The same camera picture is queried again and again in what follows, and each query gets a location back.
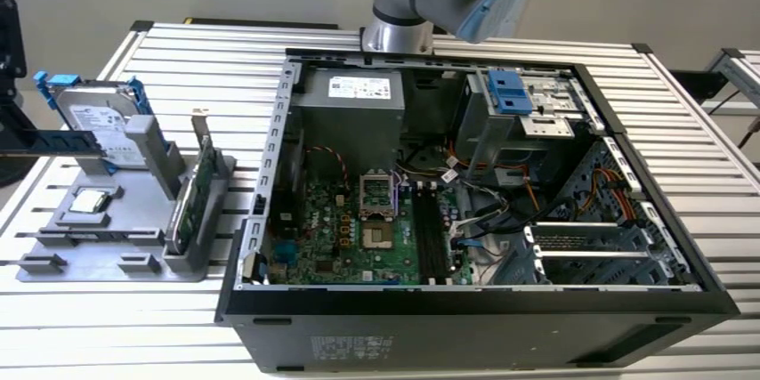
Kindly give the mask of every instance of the expansion slot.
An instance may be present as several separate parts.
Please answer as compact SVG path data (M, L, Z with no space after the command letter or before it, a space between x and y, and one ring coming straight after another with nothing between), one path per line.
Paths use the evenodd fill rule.
M449 256L443 242L437 190L419 186L413 195L415 236L418 238L419 276L425 285L446 284L450 277Z

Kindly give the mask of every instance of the blue plastic clip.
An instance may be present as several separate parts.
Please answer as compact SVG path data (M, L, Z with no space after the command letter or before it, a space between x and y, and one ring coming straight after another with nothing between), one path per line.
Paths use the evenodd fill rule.
M50 108L58 110L59 104L57 104L57 99L53 97L53 93L50 93L49 82L46 80L47 78L49 78L47 71L39 71L38 73L35 73L35 86L38 87L39 93L46 98Z
M151 103L147 100L146 86L143 85L143 82L141 82L138 80L138 78L135 76L133 76L130 78L130 80L127 80L127 84L135 90L135 98L138 100L138 104L137 104L138 111L143 115L153 115L154 109L151 108Z
M497 101L497 111L505 115L530 115L534 102L527 95L523 79L515 71L490 70L489 90Z

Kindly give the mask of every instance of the aluminum extrusion table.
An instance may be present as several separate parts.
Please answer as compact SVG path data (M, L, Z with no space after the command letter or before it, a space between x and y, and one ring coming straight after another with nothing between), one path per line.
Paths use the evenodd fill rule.
M251 206L289 47L358 50L359 36L182 24L155 24L127 35L99 78L141 78L166 136L189 152L198 149L191 111L207 109L215 145L238 158L210 277L195 284L21 283L18 267L0 267L0 368L30 368L0 372L5 378L265 376L234 330L213 319L233 233ZM743 315L623 370L373 377L760 378L760 177L655 55L627 44L493 39L470 45L450 36L438 36L435 47L441 55L589 66ZM0 259L30 250L30 236L47 224L78 173L71 158L37 163L0 212Z

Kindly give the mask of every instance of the sticker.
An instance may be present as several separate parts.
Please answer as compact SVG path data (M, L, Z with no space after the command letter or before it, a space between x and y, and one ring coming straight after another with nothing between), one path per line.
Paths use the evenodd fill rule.
M331 98L391 100L391 79L337 76L331 78L329 96Z
M117 110L110 107L73 105L70 112L79 128L93 131L106 152L105 160L117 166L146 166L137 143L125 135L126 121Z
M443 180L443 182L446 182L447 184L450 182L453 182L457 177L459 177L461 175L458 174L458 172L455 170L450 170L447 171L447 173L445 175L441 176L441 179Z
M317 360L387 360L394 336L313 336Z
M457 158L457 156L450 156L450 158L447 159L447 165L450 166L450 168L454 168L459 164L461 160Z

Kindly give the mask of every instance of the orange wire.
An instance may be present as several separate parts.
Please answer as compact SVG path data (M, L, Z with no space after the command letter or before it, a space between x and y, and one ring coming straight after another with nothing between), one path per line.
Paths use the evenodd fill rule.
M614 180L614 175L618 175L618 173L610 169L599 169L599 171L603 173L605 178L607 178L609 182ZM626 220L634 219L635 218L634 207L627 203L629 201L626 200L626 196L622 194L622 191L621 190L611 190L611 191L615 200L618 200L618 204L623 209Z
M625 180L623 176L614 169L606 169L605 171L607 171L610 174L613 174L618 178L619 181ZM625 205L629 208L629 214L631 214L631 218L637 218L637 212L635 212L634 206L631 205L631 202L629 201L629 198L626 197L623 191L618 190L617 192L621 195L621 199L625 201Z

